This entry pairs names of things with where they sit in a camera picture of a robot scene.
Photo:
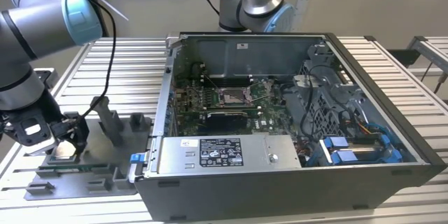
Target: blue latch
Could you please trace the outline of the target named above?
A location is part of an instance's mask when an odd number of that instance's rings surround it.
[[[326,148],[348,148],[346,138],[342,136],[328,136],[324,139]]]
[[[145,162],[145,153],[136,153],[130,155],[130,164],[142,164]]]
[[[334,165],[342,165],[350,162],[356,162],[357,158],[353,151],[337,151],[330,154],[330,160]]]

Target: metal frame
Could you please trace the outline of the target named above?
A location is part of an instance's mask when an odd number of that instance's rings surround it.
[[[428,60],[448,73],[448,37],[413,37],[408,49],[414,49]]]
[[[338,37],[346,50],[353,55],[358,64],[365,69],[370,78],[389,97],[393,105],[404,114],[429,146],[436,150],[444,162],[448,163],[448,110],[441,100],[432,95],[430,91],[417,81],[409,70],[405,69],[393,57],[382,49],[376,41],[366,41],[362,37]],[[112,77],[116,80],[126,79],[134,84],[145,80],[157,80],[161,77],[162,68],[152,63],[161,61],[165,57],[164,39],[118,39],[118,58],[116,61]],[[73,92],[65,92],[80,85],[84,91],[100,92],[97,86],[89,82],[104,78],[106,59],[110,46],[110,39],[101,39],[88,51],[86,46],[78,54],[74,62],[82,57],[81,64],[70,64],[68,71],[61,77],[58,88],[54,92],[64,92],[61,97],[73,97]],[[68,75],[73,74],[73,84],[61,88],[65,82],[70,82]],[[134,102],[156,95],[150,93],[150,87],[156,85],[125,86],[124,83],[114,83],[110,91],[110,103],[133,106]],[[116,94],[121,88],[125,94]],[[150,116],[150,109],[141,109]],[[117,222],[148,222],[150,215],[138,195],[122,197],[97,197],[88,199],[25,201],[22,199],[24,189],[33,177],[29,169],[40,165],[42,156],[24,157],[20,146],[14,145],[0,163],[0,187],[14,186],[14,190],[0,190],[0,220],[6,222],[25,221],[33,218],[37,221],[49,221],[49,216],[57,216],[57,221],[77,223],[117,223]],[[400,190],[373,210],[356,210],[344,212],[326,212],[318,214],[278,216],[266,218],[250,218],[244,220],[213,221],[218,223],[442,223],[448,220],[448,169],[437,175],[424,186],[410,187]]]

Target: aluminum extrusion table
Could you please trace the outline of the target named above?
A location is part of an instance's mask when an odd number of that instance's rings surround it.
[[[448,163],[448,107],[418,82],[376,41],[340,37],[365,71],[406,116],[424,139]],[[84,112],[101,93],[112,39],[85,45],[53,95],[62,111]],[[110,73],[110,109],[120,115],[142,112],[154,118],[165,63],[164,39],[120,38]],[[0,221],[21,223],[145,223],[150,222],[137,195],[25,201],[25,186],[44,156],[25,156],[16,144],[0,164]],[[448,169],[424,186],[398,191],[373,210],[324,212],[204,223],[448,223]]]

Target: orange wire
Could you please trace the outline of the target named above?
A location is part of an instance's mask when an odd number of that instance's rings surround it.
[[[358,126],[361,127],[361,129],[368,133],[368,134],[372,134],[372,132],[360,124],[360,123],[357,123],[358,124]]]

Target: power supply label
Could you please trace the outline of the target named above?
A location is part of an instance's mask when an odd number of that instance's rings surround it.
[[[242,166],[238,138],[200,139],[200,165],[202,167]]]

